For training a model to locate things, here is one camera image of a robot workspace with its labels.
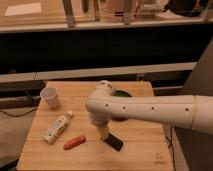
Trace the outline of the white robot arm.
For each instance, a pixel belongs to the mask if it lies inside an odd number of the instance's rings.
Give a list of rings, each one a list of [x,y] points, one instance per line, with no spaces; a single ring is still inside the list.
[[[109,135],[112,117],[171,124],[213,134],[213,97],[199,95],[119,97],[115,87],[100,81],[87,97],[85,107],[102,140]]]

